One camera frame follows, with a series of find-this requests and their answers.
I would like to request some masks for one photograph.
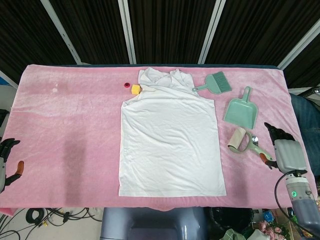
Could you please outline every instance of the pink towel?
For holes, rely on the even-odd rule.
[[[232,91],[214,95],[222,171],[227,196],[221,197],[120,197],[120,115],[123,101],[133,97],[125,83],[137,84],[146,67],[55,67],[30,65],[24,71],[4,138],[16,138],[7,162],[7,174],[24,161],[23,176],[0,194],[0,207],[176,207],[220,206],[277,208],[274,187],[282,175],[270,170],[251,151],[236,154],[227,143],[237,126],[223,121],[228,102],[252,87],[250,101],[258,108],[252,132],[259,145],[275,157],[264,122],[291,133],[305,150],[290,95],[281,70],[257,68],[185,68],[195,86],[205,77],[223,71]],[[176,67],[155,67],[169,72]],[[304,151],[308,169],[309,162]],[[316,195],[314,177],[306,175]],[[281,183],[280,203],[290,206]]]
[[[3,213],[8,216],[13,216],[16,210],[16,208],[0,208],[0,213]]]

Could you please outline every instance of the green dustpan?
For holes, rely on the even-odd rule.
[[[247,86],[244,89],[242,99],[234,98],[229,102],[224,121],[247,129],[254,129],[258,107],[249,101],[250,92],[251,87]]]

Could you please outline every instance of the brush handle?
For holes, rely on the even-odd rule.
[[[207,88],[208,88],[207,84],[204,84],[204,85],[196,86],[196,87],[192,88],[192,91],[197,92],[197,91],[204,90]]]
[[[242,101],[245,101],[246,103],[249,101],[250,92],[251,92],[251,87],[246,86],[243,92]]]
[[[264,154],[265,157],[266,157],[266,159],[272,161],[272,157],[271,157],[271,155],[270,155],[267,151],[263,150],[262,148],[260,148],[260,147],[257,146],[257,145],[254,145],[252,142],[249,144],[248,148],[250,148],[250,149],[252,149],[253,151],[255,151],[258,155],[259,155],[259,154]]]

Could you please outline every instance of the black curtain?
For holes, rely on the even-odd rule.
[[[129,0],[138,64],[197,64],[214,0]]]
[[[319,0],[227,0],[206,63],[277,66],[319,18]]]
[[[0,14],[0,70],[14,82],[29,64],[75,64],[39,0],[0,0]]]
[[[284,69],[284,76],[289,88],[320,84],[320,35]]]
[[[117,0],[50,0],[82,62],[128,64]]]

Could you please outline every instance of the lint roller handle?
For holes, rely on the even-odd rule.
[[[265,150],[263,150],[262,148],[254,145],[254,144],[251,144],[251,145],[250,145],[250,149],[252,149],[253,151],[255,151],[258,155],[264,154],[265,157],[266,157],[266,159],[272,161],[271,155],[270,155],[269,153],[267,153]]]
[[[204,85],[196,86],[196,87],[192,88],[192,91],[197,92],[197,91],[204,90],[207,88],[208,88],[207,84],[204,84]]]

